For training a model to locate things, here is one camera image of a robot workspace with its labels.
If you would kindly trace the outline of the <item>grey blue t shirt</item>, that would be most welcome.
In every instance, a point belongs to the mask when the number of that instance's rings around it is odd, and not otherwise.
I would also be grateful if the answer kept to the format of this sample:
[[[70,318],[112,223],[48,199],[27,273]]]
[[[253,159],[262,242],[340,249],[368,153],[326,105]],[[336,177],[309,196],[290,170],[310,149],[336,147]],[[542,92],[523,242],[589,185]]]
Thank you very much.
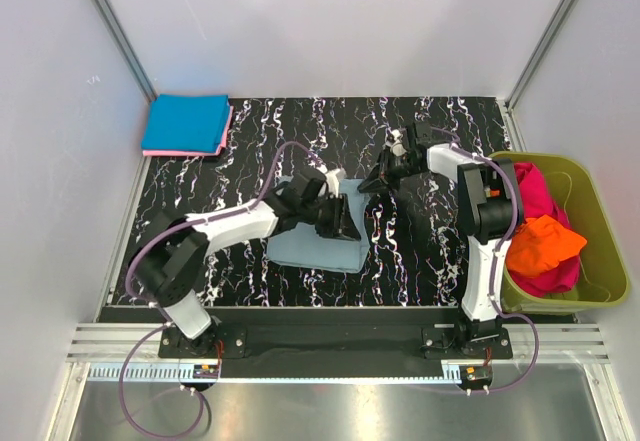
[[[267,258],[286,267],[358,273],[370,249],[365,226],[370,195],[358,191],[361,182],[362,179],[344,179],[339,186],[339,193],[347,196],[352,220],[361,237],[359,241],[325,239],[311,225],[299,223],[293,230],[268,239]]]

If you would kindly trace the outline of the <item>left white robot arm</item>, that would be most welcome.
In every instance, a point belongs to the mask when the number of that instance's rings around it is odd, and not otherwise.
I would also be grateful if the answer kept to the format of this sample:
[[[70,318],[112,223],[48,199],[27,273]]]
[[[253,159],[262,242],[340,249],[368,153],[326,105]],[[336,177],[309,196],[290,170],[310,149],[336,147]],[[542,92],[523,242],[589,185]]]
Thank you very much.
[[[215,347],[217,323],[194,285],[208,256],[264,240],[277,264],[356,272],[368,250],[365,206],[357,181],[343,170],[306,167],[236,207],[183,216],[163,211],[130,261],[126,282],[138,282],[145,299],[181,335],[181,345],[203,357]]]

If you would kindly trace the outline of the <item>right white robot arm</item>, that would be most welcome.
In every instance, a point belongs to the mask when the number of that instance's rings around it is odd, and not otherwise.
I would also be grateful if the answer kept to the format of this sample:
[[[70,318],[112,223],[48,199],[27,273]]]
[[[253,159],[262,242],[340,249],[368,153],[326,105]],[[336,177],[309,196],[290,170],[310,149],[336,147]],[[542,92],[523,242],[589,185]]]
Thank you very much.
[[[453,133],[414,122],[388,135],[358,191],[393,191],[402,179],[426,172],[455,183],[458,231],[467,237],[469,247],[460,315],[442,348],[476,357],[501,343],[499,301],[506,254],[524,220],[514,164],[468,152]]]

